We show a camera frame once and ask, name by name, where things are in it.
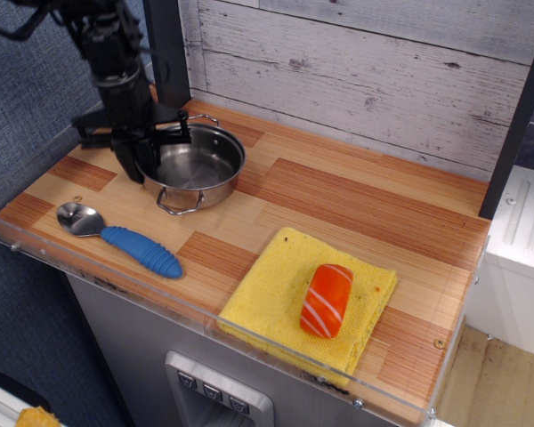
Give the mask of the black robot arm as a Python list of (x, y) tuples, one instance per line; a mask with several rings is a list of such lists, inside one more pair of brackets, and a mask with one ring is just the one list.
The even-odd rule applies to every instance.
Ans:
[(157, 150), (191, 142), (188, 113), (157, 103), (142, 65), (138, 20), (123, 1), (56, 1), (61, 21), (82, 57), (102, 108), (74, 117), (85, 148), (109, 146), (128, 177), (156, 174)]

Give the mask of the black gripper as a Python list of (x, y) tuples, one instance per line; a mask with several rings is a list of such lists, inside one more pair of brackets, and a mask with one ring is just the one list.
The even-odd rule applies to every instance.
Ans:
[[(87, 149), (110, 145), (134, 182), (143, 183), (143, 174), (157, 176), (161, 145), (191, 142), (188, 113), (154, 101), (151, 84), (144, 75), (98, 83), (103, 107), (72, 119), (80, 144)], [(148, 140), (137, 143), (137, 138)]]

